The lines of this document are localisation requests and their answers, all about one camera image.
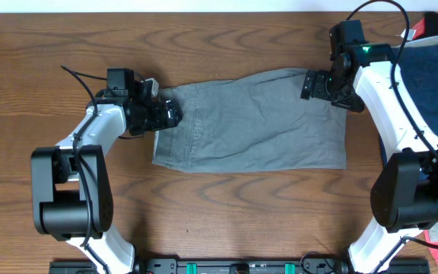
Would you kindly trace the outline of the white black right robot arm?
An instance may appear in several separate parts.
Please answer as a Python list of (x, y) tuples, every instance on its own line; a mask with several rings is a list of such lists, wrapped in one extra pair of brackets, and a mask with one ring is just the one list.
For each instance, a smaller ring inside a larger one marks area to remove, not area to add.
[(384, 43), (334, 43), (331, 71), (309, 71), (303, 84), (303, 99), (369, 110), (385, 153), (370, 191), (373, 217), (347, 257), (329, 264), (335, 273), (430, 271), (425, 260), (395, 257), (438, 222), (438, 136), (412, 97), (400, 53)]

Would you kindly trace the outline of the grey shorts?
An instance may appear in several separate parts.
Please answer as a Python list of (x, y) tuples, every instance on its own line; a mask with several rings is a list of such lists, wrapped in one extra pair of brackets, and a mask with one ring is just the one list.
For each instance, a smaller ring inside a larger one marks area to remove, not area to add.
[(186, 173), (347, 167), (346, 110), (301, 99), (304, 68), (159, 91), (179, 104), (179, 125), (155, 135), (153, 164)]

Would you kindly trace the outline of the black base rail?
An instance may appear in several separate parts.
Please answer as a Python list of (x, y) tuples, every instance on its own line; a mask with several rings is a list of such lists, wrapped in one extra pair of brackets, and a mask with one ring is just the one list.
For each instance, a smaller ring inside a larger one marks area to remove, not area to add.
[[(52, 262), (50, 274), (98, 273), (92, 262)], [(193, 261), (175, 259), (148, 260), (146, 266), (140, 263), (130, 273), (147, 274), (333, 274), (355, 272), (344, 260), (306, 257), (299, 261)], [(427, 260), (392, 260), (389, 268), (378, 273), (388, 274), (430, 274)]]

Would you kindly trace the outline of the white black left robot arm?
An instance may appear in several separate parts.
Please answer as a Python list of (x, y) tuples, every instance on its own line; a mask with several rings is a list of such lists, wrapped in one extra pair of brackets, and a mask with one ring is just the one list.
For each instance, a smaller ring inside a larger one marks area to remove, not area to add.
[(105, 157), (117, 139), (173, 128), (179, 104), (147, 91), (101, 91), (91, 96), (77, 128), (52, 147), (30, 157), (33, 221), (79, 249), (85, 261), (51, 262), (50, 273), (145, 273), (133, 244), (113, 225), (113, 195)]

